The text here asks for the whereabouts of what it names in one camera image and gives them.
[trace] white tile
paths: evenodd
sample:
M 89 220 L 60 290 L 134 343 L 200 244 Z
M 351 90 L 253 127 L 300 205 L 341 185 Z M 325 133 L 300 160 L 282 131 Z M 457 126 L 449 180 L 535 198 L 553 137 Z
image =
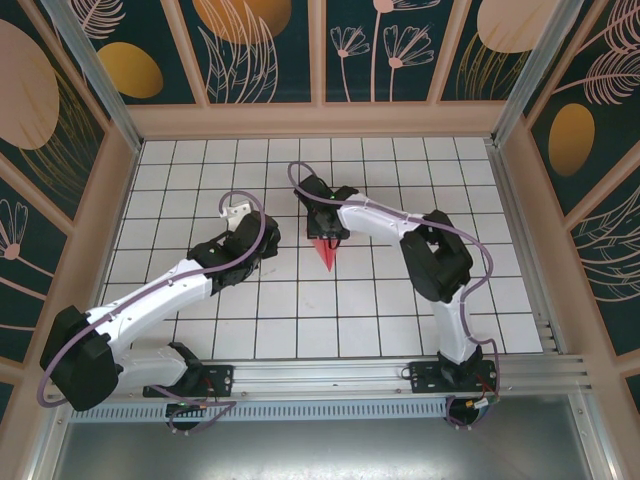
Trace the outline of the white tile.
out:
M 402 210 L 399 187 L 367 187 L 366 195 L 371 200 L 387 207 Z
M 269 140 L 269 162 L 297 162 L 300 140 L 297 138 L 275 138 Z
M 484 139 L 478 137 L 456 137 L 460 160 L 484 160 L 489 158 Z
M 158 218 L 165 192 L 133 192 L 127 218 Z
M 268 215 L 276 217 L 280 215 L 297 215 L 298 203 L 299 201 L 292 190 L 267 190 L 265 210 Z
M 175 267 L 180 260 L 184 260 L 186 256 L 186 249 L 154 250 L 151 253 L 151 262 L 149 262 L 149 273 L 147 273 L 146 281 L 150 282 L 164 275 Z
M 218 205 L 228 190 L 200 190 L 196 202 L 196 217 L 219 217 Z
M 169 164 L 173 157 L 174 141 L 151 141 L 144 143 L 141 164 Z
M 364 186 L 364 163 L 342 162 L 333 164 L 333 184 L 339 188 L 343 185 L 349 187 Z
M 488 161 L 461 161 L 464 181 L 467 185 L 495 185 L 491 164 Z
M 462 170 L 458 161 L 429 162 L 431 182 L 434 185 L 464 185 Z
M 296 282 L 262 282 L 258 318 L 294 318 L 296 316 Z
M 233 188 L 264 188 L 266 176 L 266 163 L 236 164 Z
M 298 357 L 331 358 L 338 356 L 338 325 L 334 318 L 298 320 Z
M 417 291 L 413 291 L 416 297 L 416 305 L 418 306 L 418 314 L 420 315 L 433 315 L 433 308 L 431 302 L 420 295 Z
M 360 138 L 332 138 L 331 159 L 334 161 L 362 160 L 362 140 Z
M 520 276 L 520 265 L 513 245 L 505 243 L 502 245 L 485 245 L 493 257 L 494 277 L 517 277 Z
M 527 289 L 521 277 L 492 278 L 489 282 L 498 313 L 531 311 Z
M 270 163 L 267 168 L 267 188 L 291 187 L 289 176 L 287 175 L 288 163 Z M 293 167 L 292 173 L 296 175 L 297 167 Z
M 423 355 L 437 354 L 440 350 L 440 335 L 436 317 L 432 315 L 420 317 L 420 336 Z
M 415 315 L 413 285 L 409 280 L 376 280 L 378 315 Z
M 477 283 L 477 280 L 471 280 L 473 285 Z M 491 290 L 488 284 L 482 285 L 479 289 L 474 290 L 467 297 L 467 311 L 468 313 L 495 313 L 493 306 L 493 298 L 491 297 Z
M 202 163 L 206 140 L 179 140 L 173 154 L 173 163 Z
M 153 237 L 156 234 L 157 220 L 125 220 L 122 222 L 122 232 L 118 241 L 119 249 L 153 247 Z
M 446 214 L 471 211 L 465 187 L 434 187 L 438 210 Z
M 164 320 L 153 324 L 145 330 L 136 341 L 133 342 L 134 350 L 143 348 L 161 348 L 173 342 L 173 333 L 176 329 L 175 320 Z
M 396 162 L 369 162 L 365 165 L 368 187 L 393 187 L 398 185 Z
M 426 160 L 422 138 L 394 138 L 396 160 Z
M 227 221 L 222 218 L 196 218 L 191 230 L 189 247 L 208 242 L 227 229 Z
M 451 137 L 425 137 L 424 146 L 429 160 L 457 160 L 456 146 Z
M 400 195 L 402 196 L 402 209 L 405 212 L 431 213 L 436 208 L 436 200 L 431 187 L 400 187 Z
M 216 294 L 192 303 L 178 312 L 178 318 L 215 320 L 218 317 L 218 300 L 219 295 Z
M 336 256 L 338 280 L 371 279 L 371 247 L 343 247 Z
M 233 168 L 231 163 L 212 163 L 202 167 L 200 188 L 230 189 L 233 182 Z
M 500 335 L 500 327 L 498 318 L 495 315 L 471 315 L 469 317 L 469 329 L 471 335 L 476 340 L 488 340 L 493 338 L 498 347 L 498 353 L 504 353 L 504 345 L 502 344 L 502 336 Z M 482 345 L 482 352 L 485 355 L 493 353 L 493 346 L 490 343 Z
M 394 247 L 373 247 L 376 278 L 409 278 L 400 250 Z
M 253 358 L 255 320 L 218 320 L 213 358 Z
M 201 360 L 212 358 L 215 320 L 187 320 L 177 322 L 175 341 L 182 342 Z
M 299 317 L 335 317 L 335 282 L 300 282 L 298 288 Z
M 257 283 L 239 283 L 225 288 L 218 295 L 220 296 L 218 319 L 255 318 L 258 308 Z
M 431 185 L 427 162 L 400 162 L 397 164 L 401 186 L 422 187 Z
M 169 165 L 141 165 L 133 189 L 164 190 L 167 187 L 169 168 Z
M 471 267 L 471 277 L 482 277 L 487 270 L 484 267 L 484 259 L 480 250 L 474 246 L 469 247 L 469 253 L 473 259 L 473 266 Z
M 279 247 L 296 247 L 298 245 L 298 218 L 297 217 L 272 217 L 278 222 L 280 230 Z
M 236 161 L 237 140 L 209 140 L 204 156 L 205 163 L 234 163 Z
M 202 165 L 171 165 L 168 190 L 195 190 L 200 185 Z
M 365 160 L 395 160 L 390 138 L 363 138 Z
M 126 297 L 132 292 L 135 292 L 139 289 L 142 283 L 110 283 L 107 284 L 107 288 L 104 292 L 104 297 L 102 299 L 103 304 L 115 302 L 116 300 L 121 299 L 122 297 Z
M 237 162 L 266 162 L 267 139 L 238 140 Z
M 300 266 L 298 267 L 298 278 L 300 280 L 334 280 L 336 277 L 335 268 L 332 271 L 327 269 L 320 254 L 315 248 L 301 248 L 298 252 Z
M 150 250 L 119 250 L 113 259 L 109 283 L 144 282 Z
M 256 358 L 295 358 L 296 319 L 258 320 Z
M 338 319 L 341 357 L 380 355 L 378 321 L 375 318 Z
M 338 315 L 341 317 L 376 315 L 373 280 L 338 282 Z
M 478 238 L 482 243 L 511 243 L 507 219 L 501 214 L 475 214 Z
M 498 315 L 498 321 L 507 353 L 542 353 L 533 315 Z
M 193 220 L 186 218 L 162 219 L 153 248 L 184 248 L 189 245 Z
M 197 190 L 168 190 L 162 202 L 163 218 L 192 218 L 196 210 Z
M 298 275 L 298 252 L 295 248 L 280 248 L 278 255 L 262 262 L 260 266 L 260 280 L 290 280 L 294 281 Z
M 382 356 L 421 355 L 417 317 L 381 317 Z
M 467 187 L 473 213 L 500 213 L 502 202 L 494 186 Z
M 476 233 L 476 225 L 473 221 L 472 215 L 468 215 L 468 214 L 453 214 L 453 215 L 447 214 L 447 215 L 449 215 L 449 220 L 451 220 L 451 223 L 453 224 L 453 226 L 456 227 L 458 230 L 462 230 L 463 232 L 468 233 L 475 239 L 478 238 L 478 234 Z M 462 239 L 462 241 L 467 245 L 471 243 L 464 238 Z
M 302 160 L 303 162 L 326 162 L 327 160 L 331 160 L 331 139 L 301 139 L 300 160 Z

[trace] decorative wallpaper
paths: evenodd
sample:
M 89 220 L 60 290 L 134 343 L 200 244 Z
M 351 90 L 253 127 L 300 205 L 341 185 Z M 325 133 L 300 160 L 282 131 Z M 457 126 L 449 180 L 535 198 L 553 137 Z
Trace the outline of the decorative wallpaper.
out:
M 2 417 L 9 405 L 9 399 L 11 398 L 11 392 L 13 391 L 13 385 L 0 382 L 0 426 L 2 425 Z
M 593 6 L 593 0 L 584 0 L 584 3 L 580 8 L 580 12 L 578 12 L 578 16 L 576 17 L 575 21 L 571 25 L 571 28 L 569 29 L 569 33 L 567 33 L 567 35 L 565 36 L 564 41 L 562 42 L 562 45 L 560 45 L 560 48 L 556 52 L 556 55 L 553 57 L 553 60 L 551 60 L 551 63 L 547 67 L 546 72 L 540 79 L 540 82 L 538 83 L 538 86 L 536 87 L 535 91 L 531 95 L 531 98 L 527 102 L 527 105 L 524 107 L 525 116 L 529 115 L 529 112 L 538 101 L 538 98 L 540 97 L 540 93 L 542 93 L 542 90 L 546 86 L 547 79 L 551 75 L 551 72 L 553 72 L 558 66 L 560 59 L 564 55 L 564 52 L 567 50 L 567 47 L 573 40 L 573 37 L 576 34 L 576 31 L 580 28 L 580 25 L 582 25 L 584 17 L 587 15 L 587 13 L 589 13 L 589 9 L 592 6 Z
M 24 360 L 66 239 L 0 179 L 0 357 Z
M 441 100 L 506 100 L 557 0 L 473 0 Z
M 127 105 L 194 103 L 159 0 L 69 0 Z
M 16 0 L 0 44 L 0 153 L 73 219 L 104 131 Z
M 424 101 L 452 2 L 328 0 L 326 100 Z
M 211 103 L 311 101 L 300 0 L 180 0 Z
M 616 354 L 640 348 L 640 168 L 571 235 Z
M 640 3 L 596 21 L 531 133 L 567 214 L 640 140 Z

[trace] metal bracket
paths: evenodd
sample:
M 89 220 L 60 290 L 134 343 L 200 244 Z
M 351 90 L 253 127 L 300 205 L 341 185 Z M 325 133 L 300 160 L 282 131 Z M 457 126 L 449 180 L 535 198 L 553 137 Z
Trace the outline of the metal bracket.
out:
M 222 207 L 220 217 L 227 219 L 227 229 L 235 232 L 242 219 L 251 213 L 251 203 L 249 201 L 241 202 L 230 207 Z
M 203 380 L 194 388 L 186 391 L 179 387 L 167 387 L 171 393 L 190 398 L 222 398 L 230 397 L 233 386 L 233 365 L 205 365 L 202 370 Z M 146 398 L 164 397 L 151 387 L 144 387 L 142 396 Z
M 496 388 L 496 367 L 491 360 L 482 360 L 478 375 L 493 389 Z M 452 386 L 440 373 L 440 363 L 412 362 L 407 367 L 413 393 L 482 393 L 482 383 L 477 377 L 469 377 L 460 386 Z

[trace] metal floor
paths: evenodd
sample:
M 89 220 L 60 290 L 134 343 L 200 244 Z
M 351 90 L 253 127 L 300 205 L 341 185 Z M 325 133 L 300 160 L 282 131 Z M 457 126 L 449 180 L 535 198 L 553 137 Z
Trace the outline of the metal floor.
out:
M 222 422 L 193 437 L 163 424 L 73 424 L 57 480 L 585 480 L 568 402 L 504 398 L 472 431 L 441 418 Z

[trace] mounting plate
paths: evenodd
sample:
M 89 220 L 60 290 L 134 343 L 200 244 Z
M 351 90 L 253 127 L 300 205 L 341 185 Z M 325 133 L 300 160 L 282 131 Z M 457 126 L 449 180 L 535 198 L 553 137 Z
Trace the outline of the mounting plate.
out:
M 405 373 L 405 378 L 411 382 L 413 393 L 482 392 L 482 383 L 476 377 L 469 377 L 459 387 L 452 386 L 440 373 L 438 361 L 412 362 L 407 369 L 408 374 Z M 480 362 L 478 374 L 493 389 L 496 388 L 495 372 L 496 366 L 492 360 Z
M 209 379 L 209 382 L 211 382 L 211 385 L 213 386 L 213 391 L 208 391 L 209 385 L 204 380 L 189 391 L 176 386 L 167 387 L 167 390 L 181 397 L 209 397 L 210 399 L 215 397 L 230 397 L 231 389 L 233 387 L 233 369 L 233 365 L 205 365 L 203 367 L 203 378 Z M 151 387 L 144 387 L 142 390 L 142 396 L 147 398 L 164 397 L 164 395 Z

